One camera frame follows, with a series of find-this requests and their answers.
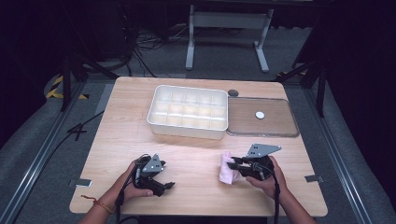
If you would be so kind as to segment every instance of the white plastic tray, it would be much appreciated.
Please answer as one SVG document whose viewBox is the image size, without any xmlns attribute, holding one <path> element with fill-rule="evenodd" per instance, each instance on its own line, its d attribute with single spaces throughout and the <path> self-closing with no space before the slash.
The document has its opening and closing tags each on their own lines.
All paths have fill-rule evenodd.
<svg viewBox="0 0 396 224">
<path fill-rule="evenodd" d="M 147 121 L 154 133 L 221 139 L 228 128 L 226 91 L 158 86 Z"/>
</svg>

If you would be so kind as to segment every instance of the metal stand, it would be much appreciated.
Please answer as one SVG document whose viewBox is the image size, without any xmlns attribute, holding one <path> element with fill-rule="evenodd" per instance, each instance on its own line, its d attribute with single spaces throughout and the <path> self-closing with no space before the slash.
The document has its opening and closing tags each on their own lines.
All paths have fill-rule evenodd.
<svg viewBox="0 0 396 224">
<path fill-rule="evenodd" d="M 186 69 L 191 70 L 194 58 L 194 27 L 223 27 L 242 29 L 261 29 L 262 35 L 259 41 L 254 42 L 257 57 L 264 73 L 269 72 L 267 61 L 265 60 L 262 46 L 268 33 L 271 23 L 273 9 L 269 9 L 267 14 L 246 14 L 246 13 L 223 13 L 223 12 L 200 12 L 195 11 L 194 6 L 190 6 L 189 23 L 189 45 L 187 48 Z"/>
<path fill-rule="evenodd" d="M 112 79 L 117 79 L 119 77 L 118 75 L 108 71 L 100 64 L 89 60 L 88 58 L 85 58 L 76 53 L 67 53 L 64 57 L 62 69 L 62 75 L 64 77 L 64 103 L 62 105 L 61 111 L 65 111 L 71 101 L 71 73 L 73 73 L 74 77 L 78 82 L 85 82 L 88 79 L 88 74 L 83 67 L 84 63 Z"/>
</svg>

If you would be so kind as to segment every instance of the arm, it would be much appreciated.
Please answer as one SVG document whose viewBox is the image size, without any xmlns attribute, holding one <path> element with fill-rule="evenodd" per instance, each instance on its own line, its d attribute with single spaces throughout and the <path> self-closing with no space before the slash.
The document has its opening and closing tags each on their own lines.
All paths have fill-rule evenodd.
<svg viewBox="0 0 396 224">
<path fill-rule="evenodd" d="M 120 190 L 126 181 L 128 174 L 132 172 L 133 168 L 134 161 L 129 165 L 128 169 L 122 175 L 120 175 L 113 186 L 108 189 L 100 199 L 98 199 L 98 201 L 106 206 L 109 210 L 114 211 L 116 207 L 115 201 L 119 196 Z M 133 184 L 128 185 L 124 192 L 125 202 L 128 202 L 135 197 L 147 197 L 153 194 L 150 189 L 137 189 Z M 94 203 L 90 211 L 88 211 L 88 213 L 79 223 L 106 223 L 109 216 L 110 213 L 102 205 Z"/>
<path fill-rule="evenodd" d="M 282 170 L 278 166 L 276 160 L 273 157 L 270 157 L 273 162 L 275 168 L 275 174 L 277 181 L 280 186 L 280 194 L 279 194 L 279 204 L 282 206 L 283 210 L 288 216 L 289 220 L 293 224 L 304 223 L 311 224 L 317 223 L 303 208 L 303 206 L 297 201 L 294 195 L 289 191 L 288 186 L 286 184 L 285 176 L 283 175 Z M 262 189 L 264 193 L 274 199 L 275 197 L 275 180 L 270 177 L 266 180 L 260 181 L 251 176 L 247 176 L 247 182 L 249 182 L 252 186 L 256 188 Z"/>
</svg>

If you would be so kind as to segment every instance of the white round object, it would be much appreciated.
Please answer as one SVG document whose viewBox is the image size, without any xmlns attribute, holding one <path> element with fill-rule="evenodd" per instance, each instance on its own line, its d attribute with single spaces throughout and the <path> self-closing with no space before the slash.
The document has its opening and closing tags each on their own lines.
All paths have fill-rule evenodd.
<svg viewBox="0 0 396 224">
<path fill-rule="evenodd" d="M 263 119 L 265 117 L 264 113 L 262 113 L 261 111 L 257 111 L 256 112 L 256 118 L 258 119 Z"/>
</svg>

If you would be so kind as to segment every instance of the table leg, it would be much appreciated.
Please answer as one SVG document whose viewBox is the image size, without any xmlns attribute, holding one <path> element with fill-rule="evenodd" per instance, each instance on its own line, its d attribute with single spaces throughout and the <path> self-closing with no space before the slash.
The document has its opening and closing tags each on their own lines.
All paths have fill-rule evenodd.
<svg viewBox="0 0 396 224">
<path fill-rule="evenodd" d="M 62 64 L 62 72 L 64 76 L 64 102 L 61 111 L 65 111 L 71 101 L 71 81 L 70 81 L 70 64 L 69 56 L 66 55 Z"/>
<path fill-rule="evenodd" d="M 256 49 L 257 57 L 259 58 L 259 62 L 260 62 L 260 67 L 262 68 L 262 71 L 264 73 L 268 73 L 269 68 L 267 61 L 265 60 L 264 52 L 262 51 L 262 46 L 264 45 L 264 40 L 265 37 L 267 36 L 268 28 L 270 27 L 273 13 L 274 13 L 273 9 L 268 10 L 267 18 L 265 19 L 264 24 L 262 25 L 262 37 L 260 38 L 260 41 L 254 42 L 254 47 Z"/>
<path fill-rule="evenodd" d="M 194 6 L 190 6 L 190 22 L 189 22 L 189 46 L 187 48 L 187 59 L 186 59 L 186 69 L 192 69 L 192 63 L 194 60 Z"/>
</svg>

